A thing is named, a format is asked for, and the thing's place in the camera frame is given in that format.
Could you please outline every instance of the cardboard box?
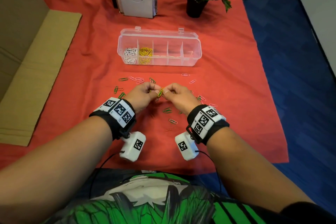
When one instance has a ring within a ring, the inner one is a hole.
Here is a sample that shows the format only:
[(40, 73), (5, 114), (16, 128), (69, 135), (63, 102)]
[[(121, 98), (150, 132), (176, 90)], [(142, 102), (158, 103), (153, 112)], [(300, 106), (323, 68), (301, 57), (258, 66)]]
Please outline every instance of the cardboard box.
[(27, 146), (81, 14), (0, 0), (0, 143)]

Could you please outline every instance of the black cable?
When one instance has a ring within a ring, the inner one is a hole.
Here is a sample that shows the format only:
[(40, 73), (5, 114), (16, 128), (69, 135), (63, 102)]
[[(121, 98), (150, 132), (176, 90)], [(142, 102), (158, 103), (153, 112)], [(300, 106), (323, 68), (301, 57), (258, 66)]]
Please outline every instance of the black cable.
[(105, 163), (110, 159), (112, 158), (115, 154), (117, 153), (114, 153), (112, 154), (111, 156), (109, 156), (104, 162), (103, 164), (101, 164), (101, 166), (98, 168), (98, 170), (96, 171), (95, 175), (93, 176), (92, 178), (92, 182), (91, 182), (91, 185), (90, 185), (90, 190), (89, 190), (89, 199), (91, 199), (91, 191), (92, 191), (92, 187), (93, 187), (93, 183), (95, 182), (95, 179), (99, 173), (99, 171), (101, 170), (101, 168), (103, 167), (103, 165), (105, 165)]
[[(198, 150), (198, 151), (195, 151), (195, 152), (203, 153), (203, 154), (207, 155), (208, 158), (210, 158), (210, 156), (209, 156), (208, 154), (206, 154), (204, 151), (200, 151), (200, 150)], [(215, 167), (215, 169), (216, 169), (216, 174), (217, 174), (217, 178), (218, 178), (219, 191), (220, 191), (220, 193), (222, 193), (221, 179), (219, 178), (219, 174), (218, 174), (218, 172), (217, 172), (217, 168), (216, 168), (216, 167)]]

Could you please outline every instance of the blue carpet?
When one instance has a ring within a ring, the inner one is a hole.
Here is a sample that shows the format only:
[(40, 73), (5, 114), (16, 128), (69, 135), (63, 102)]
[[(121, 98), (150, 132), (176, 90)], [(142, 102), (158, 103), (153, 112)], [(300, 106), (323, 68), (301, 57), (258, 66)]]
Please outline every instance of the blue carpet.
[(299, 0), (246, 0), (289, 163), (275, 166), (336, 215), (336, 85)]

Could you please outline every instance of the person's left arm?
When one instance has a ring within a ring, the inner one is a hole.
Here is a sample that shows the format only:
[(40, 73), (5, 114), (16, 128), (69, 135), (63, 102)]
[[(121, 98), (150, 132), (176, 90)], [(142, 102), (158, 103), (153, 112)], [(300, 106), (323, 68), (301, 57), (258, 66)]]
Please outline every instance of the person's left arm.
[[(158, 90), (160, 86), (145, 82), (124, 98), (137, 113)], [(48, 218), (80, 188), (111, 143), (109, 125), (93, 116), (1, 170), (1, 223), (39, 223)]]

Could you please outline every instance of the pile of yellow paper clips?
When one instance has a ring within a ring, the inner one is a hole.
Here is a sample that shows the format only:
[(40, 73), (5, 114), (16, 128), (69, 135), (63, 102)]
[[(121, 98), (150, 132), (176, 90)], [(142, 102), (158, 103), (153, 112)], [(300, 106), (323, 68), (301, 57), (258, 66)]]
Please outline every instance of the pile of yellow paper clips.
[(141, 65), (148, 65), (150, 61), (152, 60), (151, 56), (153, 56), (153, 49), (151, 48), (140, 48), (139, 49), (139, 56), (147, 56), (146, 58), (144, 57), (139, 57), (139, 64)]

